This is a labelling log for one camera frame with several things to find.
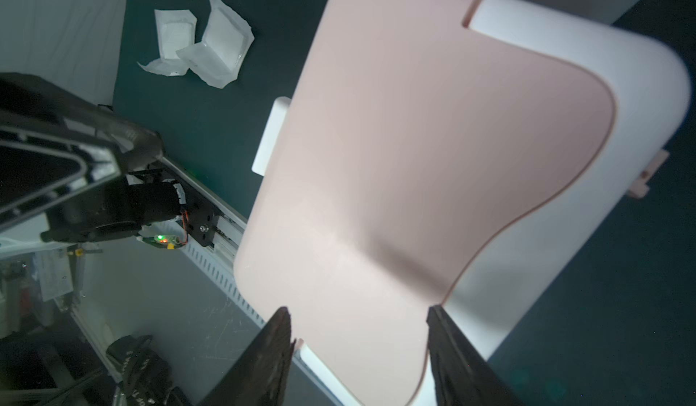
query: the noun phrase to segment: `pink object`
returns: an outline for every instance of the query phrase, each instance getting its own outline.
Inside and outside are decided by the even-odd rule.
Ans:
[[[647,182],[650,181],[652,175],[655,175],[657,169],[659,169],[660,166],[662,166],[662,164],[666,161],[666,159],[669,156],[670,153],[668,153],[664,149],[661,149],[657,152],[655,158],[653,158],[652,161],[650,161],[650,163],[644,171],[640,172],[640,176],[638,176],[638,178],[636,178],[636,180],[633,181],[633,184],[631,184],[631,187],[629,187],[630,197],[636,199],[642,199],[643,197],[645,197],[645,195],[650,190],[650,187],[647,186]]]
[[[590,72],[466,29],[478,1],[328,1],[235,262],[367,405],[409,401],[428,306],[613,124]]]

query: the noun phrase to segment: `dark green surface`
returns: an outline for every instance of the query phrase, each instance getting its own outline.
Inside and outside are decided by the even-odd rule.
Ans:
[[[696,73],[696,0],[643,0],[616,26]],[[696,115],[650,193],[625,198],[490,359],[528,405],[696,405]]]
[[[223,0],[256,40],[239,80],[164,78],[153,9],[207,0],[128,0],[114,105],[161,132],[170,156],[248,215],[250,170],[272,102],[291,96],[326,0]],[[618,23],[672,46],[696,71],[694,0],[643,0]],[[623,199],[491,358],[528,405],[696,405],[696,116],[646,199]]]
[[[251,163],[273,101],[292,97],[326,0],[222,0],[246,19],[255,40],[239,78],[223,89],[189,71],[167,78],[136,62],[159,57],[153,9],[189,9],[196,41],[208,0],[127,0],[114,109],[159,131],[167,154],[248,217],[261,177]]]

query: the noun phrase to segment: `dark green table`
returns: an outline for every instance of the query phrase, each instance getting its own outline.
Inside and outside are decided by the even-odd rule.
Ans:
[[[158,130],[167,153],[248,216],[251,172],[273,100],[291,96],[326,0],[223,0],[253,28],[239,79],[219,90],[165,78],[153,9],[208,0],[128,0],[114,107]],[[617,25],[655,36],[696,70],[694,0],[643,0]],[[696,116],[667,147],[646,199],[624,199],[490,363],[528,405],[696,405]]]
[[[255,40],[239,78],[223,89],[192,71],[167,78],[143,71],[159,57],[153,9],[189,9],[196,41],[208,0],[127,0],[115,110],[159,131],[166,153],[248,217],[261,177],[251,163],[273,101],[292,97],[326,0],[222,0],[246,19]]]

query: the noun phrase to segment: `white packet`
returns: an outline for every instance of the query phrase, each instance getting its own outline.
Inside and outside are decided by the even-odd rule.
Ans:
[[[176,53],[209,86],[223,88],[237,80],[244,56],[254,41],[248,22],[222,0],[210,0],[203,39]]]
[[[154,21],[157,24],[157,42],[159,59],[147,66],[138,65],[153,74],[173,77],[184,75],[189,67],[176,54],[177,50],[194,44],[196,33],[196,16],[190,10],[155,10]]]

